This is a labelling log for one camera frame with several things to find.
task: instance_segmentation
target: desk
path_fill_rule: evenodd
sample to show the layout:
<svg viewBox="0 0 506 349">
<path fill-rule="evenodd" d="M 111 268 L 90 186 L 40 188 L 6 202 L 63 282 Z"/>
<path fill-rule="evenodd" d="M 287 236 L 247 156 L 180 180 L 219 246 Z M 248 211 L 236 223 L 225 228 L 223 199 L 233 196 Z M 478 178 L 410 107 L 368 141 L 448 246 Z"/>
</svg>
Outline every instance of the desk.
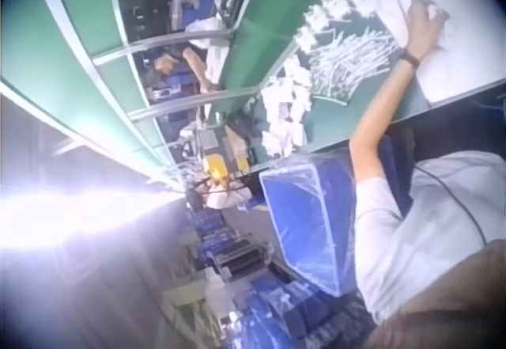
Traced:
<svg viewBox="0 0 506 349">
<path fill-rule="evenodd" d="M 270 75 L 276 74 L 277 69 L 281 67 L 284 59 L 288 58 L 294 52 L 294 48 L 296 48 L 294 43 L 290 43 L 289 40 L 295 34 L 296 29 L 304 24 L 302 18 L 303 13 L 311 4 L 318 3 L 318 1 L 319 0 L 251 0 L 250 7 L 245 13 L 243 24 L 236 34 L 236 44 L 231 49 L 227 63 L 225 64 L 224 73 L 222 75 L 222 81 L 225 87 L 236 88 L 259 83 L 262 84 L 262 82 L 265 83 Z M 386 1 L 385 5 L 390 7 L 391 2 Z M 471 10 L 470 13 L 474 13 L 472 7 L 470 7 L 469 10 Z M 499 29 L 497 31 L 503 31 L 501 30 L 503 26 L 500 25 L 500 22 L 498 26 Z M 361 25 L 360 22 L 353 21 L 351 27 L 348 28 L 360 29 L 363 27 L 364 26 Z M 397 32 L 393 33 L 400 46 L 405 44 L 400 42 L 402 38 L 398 38 Z M 475 59 L 483 63 L 482 65 L 486 65 L 487 68 L 491 65 L 487 61 L 481 60 L 480 56 L 475 57 Z M 465 79 L 469 72 L 461 72 L 462 65 L 456 67 L 459 69 L 459 72 L 453 74 L 454 83 L 455 79 L 457 78 L 458 80 L 459 76 Z M 375 96 L 378 88 L 387 76 L 388 74 L 381 74 L 374 78 L 364 80 L 347 107 L 330 101 L 314 99 L 312 110 L 306 115 L 304 120 L 309 144 L 303 147 L 301 151 L 307 153 L 321 150 L 327 146 L 348 139 L 357 125 L 358 120 L 364 113 L 364 110 L 367 108 L 369 101 Z M 487 86 L 475 88 L 466 93 L 455 93 L 457 94 L 455 97 L 436 101 L 432 104 L 426 100 L 421 91 L 423 87 L 418 83 L 418 80 L 415 79 L 406 92 L 406 97 L 395 116 L 395 121 L 409 119 L 413 116 L 429 112 L 431 109 L 439 108 L 444 104 L 450 104 L 456 100 L 471 97 L 487 89 L 501 89 L 506 83 L 505 79 L 506 74 L 504 74 L 502 79 L 496 82 L 490 82 Z M 221 102 L 218 105 L 214 105 L 213 109 L 214 111 L 228 112 L 242 106 L 244 101 L 245 99 L 242 98 Z M 256 108 L 255 116 L 265 120 L 265 111 L 262 105 Z M 258 170 L 267 167 L 271 158 L 266 155 L 265 150 L 261 147 L 261 142 L 259 140 L 254 140 L 252 145 L 256 157 L 259 160 L 259 163 L 252 169 Z"/>
</svg>

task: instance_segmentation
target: wristwatch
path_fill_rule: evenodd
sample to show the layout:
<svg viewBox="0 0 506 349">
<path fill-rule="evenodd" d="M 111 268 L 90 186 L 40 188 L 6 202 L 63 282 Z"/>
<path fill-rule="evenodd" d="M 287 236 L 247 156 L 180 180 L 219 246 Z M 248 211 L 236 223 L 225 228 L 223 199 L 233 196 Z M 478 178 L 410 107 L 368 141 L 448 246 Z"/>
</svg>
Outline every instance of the wristwatch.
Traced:
<svg viewBox="0 0 506 349">
<path fill-rule="evenodd" d="M 406 60 L 416 70 L 420 66 L 420 60 L 412 56 L 408 50 L 404 49 L 402 54 L 398 57 L 399 60 Z"/>
</svg>

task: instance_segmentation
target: dark hair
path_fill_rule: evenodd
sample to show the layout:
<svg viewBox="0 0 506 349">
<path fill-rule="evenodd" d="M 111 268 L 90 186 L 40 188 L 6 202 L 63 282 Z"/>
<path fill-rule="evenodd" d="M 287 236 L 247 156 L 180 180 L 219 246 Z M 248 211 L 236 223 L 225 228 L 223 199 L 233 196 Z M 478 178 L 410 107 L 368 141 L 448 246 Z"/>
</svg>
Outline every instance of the dark hair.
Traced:
<svg viewBox="0 0 506 349">
<path fill-rule="evenodd" d="M 506 346 L 505 311 L 435 310 L 381 324 L 364 349 L 488 349 Z"/>
</svg>

